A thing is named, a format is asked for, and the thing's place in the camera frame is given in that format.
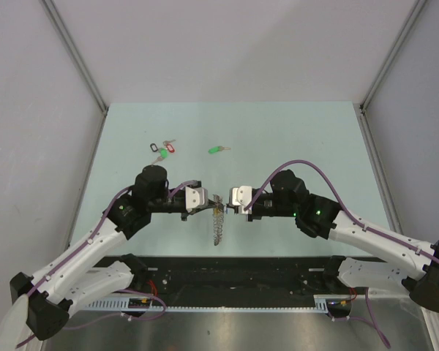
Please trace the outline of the metal disc with keyrings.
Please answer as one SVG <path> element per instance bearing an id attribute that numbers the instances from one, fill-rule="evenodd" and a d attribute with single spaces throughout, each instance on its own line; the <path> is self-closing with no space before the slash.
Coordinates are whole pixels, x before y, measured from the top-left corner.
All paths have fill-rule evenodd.
<path id="1" fill-rule="evenodd" d="M 222 242 L 223 237 L 223 225 L 225 218 L 225 205 L 223 204 L 222 197 L 219 195 L 213 195 L 213 243 L 218 246 Z"/>

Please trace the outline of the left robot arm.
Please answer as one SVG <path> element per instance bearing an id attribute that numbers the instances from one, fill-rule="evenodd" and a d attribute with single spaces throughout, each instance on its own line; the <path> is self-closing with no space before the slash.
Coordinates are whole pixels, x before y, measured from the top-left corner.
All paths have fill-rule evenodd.
<path id="1" fill-rule="evenodd" d="M 136 293 L 153 287 L 147 265 L 133 254 L 120 256 L 101 271 L 92 270 L 109 251 L 150 224 L 153 214 L 179 214 L 185 221 L 206 209 L 223 208 L 221 199 L 209 198 L 200 181 L 171 189 L 165 168 L 146 166 L 133 185 L 115 195 L 98 223 L 79 241 L 32 275 L 15 275 L 10 281 L 12 299 L 27 296 L 27 326 L 40 341 L 49 339 L 83 306 L 114 292 Z"/>

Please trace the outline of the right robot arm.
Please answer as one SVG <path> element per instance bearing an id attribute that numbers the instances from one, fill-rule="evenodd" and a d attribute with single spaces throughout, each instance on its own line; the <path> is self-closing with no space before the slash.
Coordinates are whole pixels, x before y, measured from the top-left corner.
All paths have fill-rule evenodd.
<path id="1" fill-rule="evenodd" d="M 323 238 L 356 247 L 374 262 L 336 256 L 323 275 L 330 293 L 346 287 L 388 290 L 408 296 L 419 306 L 439 313 L 439 240 L 432 244 L 378 227 L 349 211 L 342 201 L 315 195 L 291 170 L 276 172 L 270 192 L 251 186 L 233 187 L 228 207 L 248 221 L 292 217 L 310 238 Z"/>

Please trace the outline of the key with light-green tag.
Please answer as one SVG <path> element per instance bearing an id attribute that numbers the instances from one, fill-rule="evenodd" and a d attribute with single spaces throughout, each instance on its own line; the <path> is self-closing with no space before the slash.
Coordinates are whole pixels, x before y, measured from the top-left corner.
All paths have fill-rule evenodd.
<path id="1" fill-rule="evenodd" d="M 169 151 L 168 151 L 166 148 L 159 148 L 159 149 L 157 150 L 157 152 L 158 152 L 158 156 L 157 156 L 157 158 L 152 162 L 153 165 L 155 165 L 155 164 L 158 163 L 158 162 L 161 162 L 161 161 L 165 160 L 165 159 L 168 157 L 168 155 L 169 155 Z"/>

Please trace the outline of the key with green tag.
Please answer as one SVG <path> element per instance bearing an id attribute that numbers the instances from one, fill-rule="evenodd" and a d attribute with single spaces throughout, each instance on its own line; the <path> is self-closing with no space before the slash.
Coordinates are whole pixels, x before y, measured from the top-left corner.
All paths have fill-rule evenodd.
<path id="1" fill-rule="evenodd" d="M 230 150 L 230 148 L 228 148 L 228 147 L 224 147 L 224 146 L 215 146 L 215 147 L 210 148 L 210 149 L 208 150 L 208 153 L 209 153 L 209 154 L 217 154 L 217 153 L 219 153 L 219 152 L 222 152 L 222 151 L 229 151 L 229 150 Z"/>

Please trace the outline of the key with red tag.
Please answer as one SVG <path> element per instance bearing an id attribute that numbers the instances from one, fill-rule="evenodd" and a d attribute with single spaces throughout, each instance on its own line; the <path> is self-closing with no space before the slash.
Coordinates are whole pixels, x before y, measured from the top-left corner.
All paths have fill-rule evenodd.
<path id="1" fill-rule="evenodd" d="M 170 154 L 173 154 L 173 153 L 176 152 L 176 150 L 175 150 L 175 148 L 174 148 L 174 146 L 173 146 L 173 143 L 174 143 L 175 141 L 176 141 L 176 140 L 164 140 L 164 141 L 163 141 L 163 145 L 164 145 L 164 147 L 167 149 L 167 151 L 168 151 Z"/>

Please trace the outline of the front aluminium crossbar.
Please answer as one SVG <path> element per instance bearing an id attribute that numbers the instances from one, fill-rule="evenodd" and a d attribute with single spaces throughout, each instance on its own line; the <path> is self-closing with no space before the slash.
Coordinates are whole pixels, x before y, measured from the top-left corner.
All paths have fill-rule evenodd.
<path id="1" fill-rule="evenodd" d="M 393 287 L 367 287 L 370 297 L 379 298 L 408 298 L 409 292 L 403 286 Z"/>

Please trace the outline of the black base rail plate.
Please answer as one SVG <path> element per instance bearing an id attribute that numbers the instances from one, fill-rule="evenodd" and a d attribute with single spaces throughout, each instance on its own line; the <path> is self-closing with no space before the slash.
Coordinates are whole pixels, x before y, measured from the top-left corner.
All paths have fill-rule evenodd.
<path id="1" fill-rule="evenodd" d="M 316 295 L 364 296 L 362 283 L 337 281 L 332 257 L 139 257 L 132 289 L 167 306 L 304 307 Z"/>

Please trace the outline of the right aluminium side rail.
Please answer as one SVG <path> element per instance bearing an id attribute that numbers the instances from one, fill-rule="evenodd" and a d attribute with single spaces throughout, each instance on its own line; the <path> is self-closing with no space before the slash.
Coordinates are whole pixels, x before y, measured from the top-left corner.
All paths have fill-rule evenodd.
<path id="1" fill-rule="evenodd" d="M 356 119 L 359 123 L 359 128 L 364 140 L 364 144 L 367 149 L 369 161 L 371 163 L 372 171 L 375 176 L 376 183 L 378 185 L 378 191 L 380 193 L 381 200 L 383 202 L 384 211 L 389 222 L 389 227 L 399 234 L 404 234 L 402 225 L 399 220 L 394 199 L 392 197 L 391 190 L 389 189 L 389 183 L 387 181 L 385 170 L 383 169 L 383 163 L 378 153 L 377 146 L 375 144 L 374 137 L 369 127 L 368 119 L 360 105 L 354 104 Z"/>

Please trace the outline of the left aluminium frame post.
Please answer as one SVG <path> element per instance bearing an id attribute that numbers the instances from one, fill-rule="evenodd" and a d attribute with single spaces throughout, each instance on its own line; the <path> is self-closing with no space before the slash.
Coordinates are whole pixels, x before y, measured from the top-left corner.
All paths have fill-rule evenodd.
<path id="1" fill-rule="evenodd" d="M 48 16 L 48 19 L 51 22 L 52 26 L 54 27 L 55 32 L 61 40 L 61 43 L 67 51 L 78 74 L 86 85 L 92 99 L 96 103 L 101 113 L 106 116 L 108 111 L 108 105 L 104 101 L 102 94 L 97 87 L 97 84 L 94 81 L 85 60 L 81 55 L 80 50 L 78 49 L 78 46 L 75 44 L 70 30 L 68 29 L 62 15 L 59 12 L 58 7 L 56 6 L 55 1 L 40 0 L 40 4 L 44 9 L 46 15 Z"/>

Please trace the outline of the aluminium frame post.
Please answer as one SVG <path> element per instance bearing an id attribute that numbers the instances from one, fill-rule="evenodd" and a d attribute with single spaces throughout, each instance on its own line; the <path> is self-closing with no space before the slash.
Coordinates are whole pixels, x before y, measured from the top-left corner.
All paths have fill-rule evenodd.
<path id="1" fill-rule="evenodd" d="M 92 99 L 96 103 L 101 113 L 106 116 L 108 111 L 108 105 L 104 101 L 102 94 L 97 87 L 97 84 L 94 81 L 85 60 L 81 55 L 80 50 L 78 49 L 78 46 L 75 44 L 70 30 L 68 29 L 62 15 L 59 12 L 58 7 L 56 6 L 55 1 L 40 0 L 40 4 L 44 9 L 46 15 L 48 16 L 48 19 L 51 22 L 52 26 L 54 27 L 55 32 L 61 40 L 61 43 L 67 51 L 78 74 L 86 85 Z"/>
<path id="2" fill-rule="evenodd" d="M 375 98 L 375 95 L 380 90 L 384 80 L 389 74 L 389 71 L 393 67 L 398 56 L 401 54 L 405 43 L 408 41 L 409 36 L 414 31 L 417 22 L 419 21 L 428 4 L 429 1 L 427 0 L 414 1 L 414 4 L 410 9 L 407 18 L 404 20 L 401 29 L 399 30 L 394 42 L 389 48 L 389 51 L 384 58 L 380 69 L 372 80 L 371 85 L 364 95 L 363 100 L 359 103 L 359 109 L 362 113 L 366 113 L 367 108 L 370 106 L 372 100 Z"/>

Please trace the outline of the right aluminium frame post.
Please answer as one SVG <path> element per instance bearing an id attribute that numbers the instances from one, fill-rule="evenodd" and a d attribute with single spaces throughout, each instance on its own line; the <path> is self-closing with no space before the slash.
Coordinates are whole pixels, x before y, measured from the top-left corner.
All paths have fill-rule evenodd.
<path id="1" fill-rule="evenodd" d="M 407 18 L 404 20 L 401 29 L 399 30 L 394 42 L 389 48 L 389 51 L 384 58 L 380 69 L 372 80 L 371 85 L 364 95 L 363 100 L 359 103 L 359 109 L 362 113 L 366 113 L 367 108 L 370 106 L 372 100 L 375 98 L 375 95 L 380 90 L 384 80 L 389 74 L 389 71 L 393 67 L 398 56 L 401 54 L 405 43 L 408 41 L 409 36 L 414 31 L 417 22 L 419 21 L 428 4 L 429 1 L 427 0 L 414 1 L 414 4 L 410 9 Z"/>

